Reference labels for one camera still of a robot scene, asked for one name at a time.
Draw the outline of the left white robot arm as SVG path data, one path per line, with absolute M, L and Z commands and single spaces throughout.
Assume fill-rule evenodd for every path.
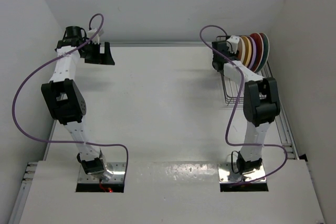
M 113 175 L 100 147 L 94 145 L 87 133 L 85 115 L 87 106 L 75 83 L 77 63 L 97 65 L 115 64 L 109 43 L 100 51 L 100 36 L 103 31 L 90 28 L 85 31 L 78 26 L 66 28 L 62 40 L 58 41 L 54 73 L 48 83 L 42 84 L 41 92 L 53 119 L 62 124 L 72 137 L 78 149 L 77 160 L 86 175 L 107 182 Z

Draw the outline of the red teal floral plate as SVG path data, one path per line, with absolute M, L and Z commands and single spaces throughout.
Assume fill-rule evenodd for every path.
M 256 59 L 253 64 L 252 71 L 257 72 L 264 53 L 264 43 L 260 33 L 252 33 L 250 37 L 255 41 L 256 44 Z
M 261 63 L 259 65 L 258 71 L 261 71 L 262 68 L 265 66 L 267 63 L 268 57 L 269 57 L 269 52 L 270 52 L 270 45 L 269 45 L 269 38 L 267 37 L 266 34 L 260 33 L 264 45 L 264 52 L 263 52 L 263 57 L 261 59 Z

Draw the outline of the purple plate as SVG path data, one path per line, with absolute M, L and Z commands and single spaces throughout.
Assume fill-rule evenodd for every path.
M 251 59 L 250 59 L 248 68 L 250 70 L 252 70 L 253 66 L 254 66 L 254 63 L 255 63 L 255 60 L 256 60 L 257 46 L 256 46 L 256 43 L 255 43 L 254 39 L 251 36 L 248 36 L 247 38 L 249 39 L 249 41 L 251 43 L 251 49 L 252 49 Z

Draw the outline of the cream plate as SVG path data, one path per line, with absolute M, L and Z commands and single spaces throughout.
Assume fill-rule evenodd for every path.
M 237 58 L 243 62 L 245 59 L 245 43 L 244 40 L 239 36 L 239 42 L 238 42 L 238 47 L 237 47 L 237 51 L 238 51 L 238 55 Z

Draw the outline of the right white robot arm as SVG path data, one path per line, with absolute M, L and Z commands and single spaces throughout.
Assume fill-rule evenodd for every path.
M 280 114 L 280 100 L 275 78 L 264 78 L 245 67 L 238 59 L 238 43 L 234 39 L 212 42 L 213 67 L 239 85 L 238 97 L 244 95 L 247 129 L 236 159 L 237 172 L 244 174 L 261 167 L 266 133 Z

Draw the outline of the tan plate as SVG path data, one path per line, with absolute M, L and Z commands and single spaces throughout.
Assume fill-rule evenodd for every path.
M 252 45 L 251 41 L 247 36 L 241 36 L 241 39 L 244 42 L 245 45 L 245 53 L 244 53 L 244 58 L 242 59 L 242 63 L 244 64 L 245 67 L 249 66 L 251 56 L 252 56 Z

